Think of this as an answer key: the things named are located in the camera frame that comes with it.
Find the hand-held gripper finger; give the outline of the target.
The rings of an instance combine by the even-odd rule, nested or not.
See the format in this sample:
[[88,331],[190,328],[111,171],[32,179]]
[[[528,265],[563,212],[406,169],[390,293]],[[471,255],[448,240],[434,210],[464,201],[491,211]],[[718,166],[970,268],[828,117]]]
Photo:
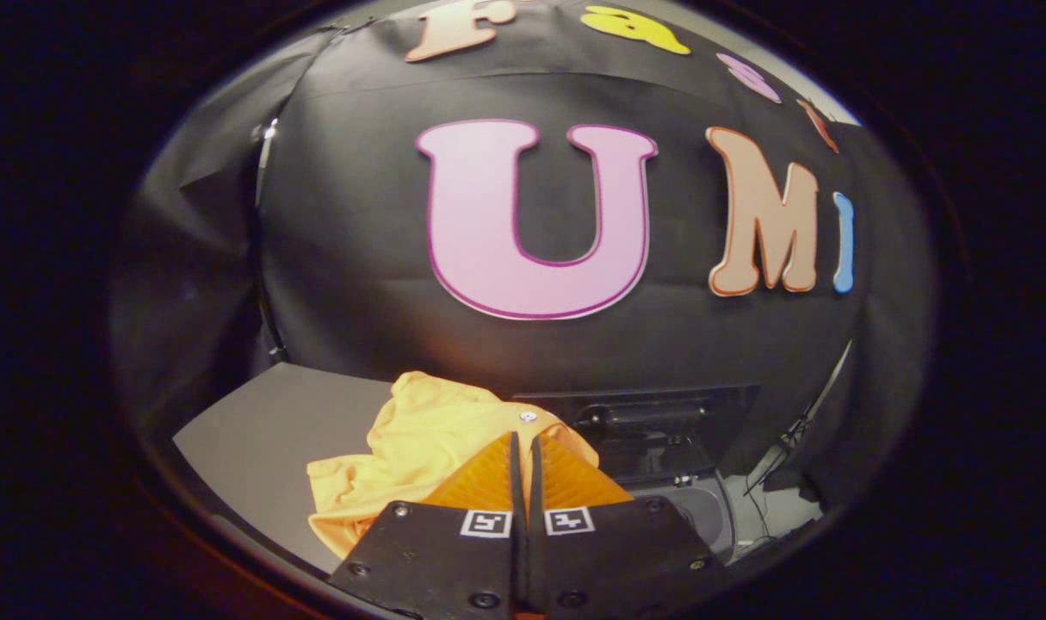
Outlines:
[[665,497],[633,497],[561,441],[535,437],[527,600],[549,619],[684,619],[730,570]]
[[511,619],[522,557],[520,447],[507,432],[424,501],[390,502],[329,585],[381,617]]

